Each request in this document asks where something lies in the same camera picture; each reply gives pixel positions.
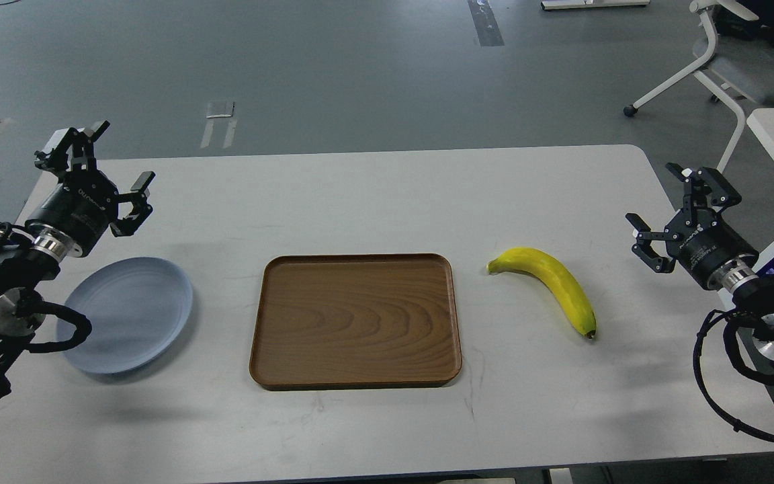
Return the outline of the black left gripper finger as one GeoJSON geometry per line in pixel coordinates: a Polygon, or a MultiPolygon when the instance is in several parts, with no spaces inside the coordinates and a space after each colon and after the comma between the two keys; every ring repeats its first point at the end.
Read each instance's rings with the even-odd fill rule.
{"type": "Polygon", "coordinates": [[[129,237],[153,214],[153,205],[148,202],[148,187],[156,177],[154,171],[142,172],[132,184],[128,193],[116,195],[116,204],[129,204],[132,210],[123,218],[114,218],[110,229],[115,237],[129,237]]]}
{"type": "Polygon", "coordinates": [[[46,146],[35,151],[34,166],[58,178],[76,171],[98,171],[95,142],[109,127],[110,122],[101,120],[89,128],[56,130],[46,146]]]}

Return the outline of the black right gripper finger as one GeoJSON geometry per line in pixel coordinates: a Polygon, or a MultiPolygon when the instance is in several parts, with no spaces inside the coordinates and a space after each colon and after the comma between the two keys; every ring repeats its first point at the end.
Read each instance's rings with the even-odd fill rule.
{"type": "Polygon", "coordinates": [[[693,233],[698,227],[734,232],[733,227],[723,220],[722,213],[740,204],[742,196],[721,171],[711,167],[686,169],[678,163],[667,163],[664,168],[684,188],[682,207],[664,227],[667,233],[693,233]]]}
{"type": "Polygon", "coordinates": [[[670,256],[662,256],[653,249],[653,243],[664,241],[666,244],[675,240],[676,233],[653,232],[651,228],[642,220],[641,216],[635,212],[627,212],[626,220],[632,225],[635,242],[632,245],[632,252],[643,263],[657,274],[670,274],[676,266],[676,261],[670,256]]]}

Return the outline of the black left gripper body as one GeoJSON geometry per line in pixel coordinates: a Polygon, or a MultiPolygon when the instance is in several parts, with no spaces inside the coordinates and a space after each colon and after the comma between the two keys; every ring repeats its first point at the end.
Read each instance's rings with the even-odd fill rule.
{"type": "Polygon", "coordinates": [[[98,169],[78,169],[62,175],[55,190],[25,222],[29,233],[53,229],[73,240],[71,257],[86,257],[118,214],[113,203],[118,189],[98,169]]]}

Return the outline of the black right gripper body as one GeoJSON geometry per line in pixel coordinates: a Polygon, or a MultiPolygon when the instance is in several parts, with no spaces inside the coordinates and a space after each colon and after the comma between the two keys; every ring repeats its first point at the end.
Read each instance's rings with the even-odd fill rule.
{"type": "Polygon", "coordinates": [[[669,241],[669,256],[702,289],[721,289],[719,269],[731,261],[740,260],[751,268],[759,258],[759,252],[720,218],[703,217],[688,225],[684,217],[676,216],[669,223],[669,233],[677,236],[669,241]]]}

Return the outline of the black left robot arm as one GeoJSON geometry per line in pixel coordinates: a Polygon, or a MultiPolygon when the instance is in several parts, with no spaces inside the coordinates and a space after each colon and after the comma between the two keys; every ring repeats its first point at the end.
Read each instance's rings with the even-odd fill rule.
{"type": "Polygon", "coordinates": [[[131,236],[153,213],[145,171],[130,191],[98,168],[95,144],[110,123],[63,128],[35,153],[35,166],[55,175],[55,189],[22,225],[0,221],[0,399],[11,392],[7,371],[24,352],[64,352],[91,333],[89,319],[45,301],[36,287],[53,280],[66,257],[86,257],[105,232],[131,236]]]}

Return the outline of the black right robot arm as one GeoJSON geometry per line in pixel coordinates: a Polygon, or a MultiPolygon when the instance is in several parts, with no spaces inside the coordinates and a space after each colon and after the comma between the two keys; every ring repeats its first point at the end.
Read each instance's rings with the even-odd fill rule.
{"type": "Polygon", "coordinates": [[[666,169],[683,185],[682,205],[660,232],[626,214],[632,251],[654,272],[680,266],[702,289],[727,291],[734,306],[727,316],[731,364],[747,379],[774,386],[774,260],[759,268],[759,252],[723,220],[742,197],[718,169],[666,169]]]}

